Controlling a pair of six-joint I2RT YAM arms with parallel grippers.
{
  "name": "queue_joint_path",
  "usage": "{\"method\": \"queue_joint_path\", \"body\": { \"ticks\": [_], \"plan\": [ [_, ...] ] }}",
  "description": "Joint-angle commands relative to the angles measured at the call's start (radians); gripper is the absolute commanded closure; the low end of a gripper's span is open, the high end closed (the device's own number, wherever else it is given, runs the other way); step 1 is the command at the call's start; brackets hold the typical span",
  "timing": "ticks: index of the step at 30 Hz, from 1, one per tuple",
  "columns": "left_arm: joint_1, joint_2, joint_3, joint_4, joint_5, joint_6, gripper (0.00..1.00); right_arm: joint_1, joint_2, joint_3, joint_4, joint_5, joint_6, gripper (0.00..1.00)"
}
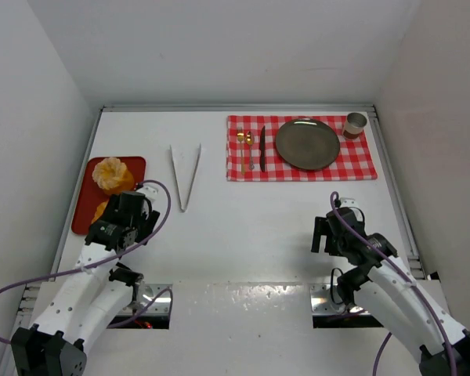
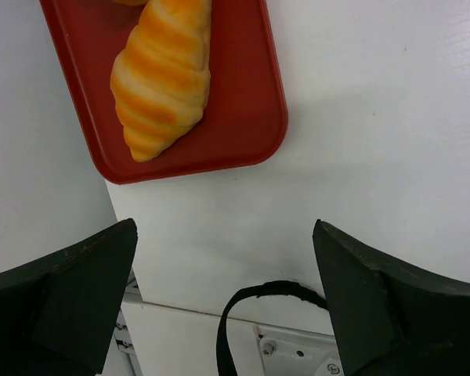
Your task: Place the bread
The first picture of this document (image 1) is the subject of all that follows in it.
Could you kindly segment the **orange bread roll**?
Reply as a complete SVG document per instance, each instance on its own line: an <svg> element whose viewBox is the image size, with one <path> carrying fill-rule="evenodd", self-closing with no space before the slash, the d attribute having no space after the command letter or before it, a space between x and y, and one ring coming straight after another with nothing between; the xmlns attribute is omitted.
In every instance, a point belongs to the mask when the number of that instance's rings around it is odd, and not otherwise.
<svg viewBox="0 0 470 376"><path fill-rule="evenodd" d="M106 200L104 202L102 202L101 204L99 204L97 207L96 207L96 210L95 210L95 213L94 213L94 216L92 218L92 221L91 223L94 223L96 222L104 213L107 205L108 205L109 201Z"/></svg>

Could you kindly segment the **silver metal tongs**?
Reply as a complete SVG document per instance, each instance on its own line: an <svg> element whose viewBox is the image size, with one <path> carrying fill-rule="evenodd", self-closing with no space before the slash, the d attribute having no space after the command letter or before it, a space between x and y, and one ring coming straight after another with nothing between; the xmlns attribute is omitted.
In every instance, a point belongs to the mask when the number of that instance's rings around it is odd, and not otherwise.
<svg viewBox="0 0 470 376"><path fill-rule="evenodd" d="M176 193L179 200L179 210L182 213L186 213L193 195L203 147L199 144L195 152L187 153L171 145L169 152Z"/></svg>

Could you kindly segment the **sugared round bread bun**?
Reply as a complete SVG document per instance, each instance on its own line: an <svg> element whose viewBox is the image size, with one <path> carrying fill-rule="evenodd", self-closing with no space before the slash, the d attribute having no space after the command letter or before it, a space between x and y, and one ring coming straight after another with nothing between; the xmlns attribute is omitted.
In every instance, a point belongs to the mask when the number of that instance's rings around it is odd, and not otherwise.
<svg viewBox="0 0 470 376"><path fill-rule="evenodd" d="M126 163L117 157L107 157L96 164L92 179L107 195L134 190L135 179Z"/></svg>

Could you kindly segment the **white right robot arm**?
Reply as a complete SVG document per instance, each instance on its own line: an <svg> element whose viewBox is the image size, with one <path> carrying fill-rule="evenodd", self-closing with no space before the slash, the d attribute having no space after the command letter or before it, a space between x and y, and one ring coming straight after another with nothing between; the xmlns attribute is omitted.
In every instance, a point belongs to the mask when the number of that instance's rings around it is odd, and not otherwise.
<svg viewBox="0 0 470 376"><path fill-rule="evenodd" d="M337 280L345 306L365 309L413 356L423 375L470 375L470 330L450 316L413 278L380 233L366 234L351 208L335 208L314 222L312 251L320 241L353 266Z"/></svg>

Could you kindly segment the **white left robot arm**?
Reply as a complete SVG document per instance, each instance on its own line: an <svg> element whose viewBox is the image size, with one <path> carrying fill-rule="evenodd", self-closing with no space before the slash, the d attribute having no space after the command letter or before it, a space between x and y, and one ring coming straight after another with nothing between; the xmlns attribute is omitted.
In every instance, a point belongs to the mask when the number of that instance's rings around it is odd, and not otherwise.
<svg viewBox="0 0 470 376"><path fill-rule="evenodd" d="M145 243L159 219L157 189L144 186L110 197L89 227L77 273L62 284L29 328L11 339L18 375L81 375L95 340L126 306L137 307L143 275L121 263L123 252Z"/></svg>

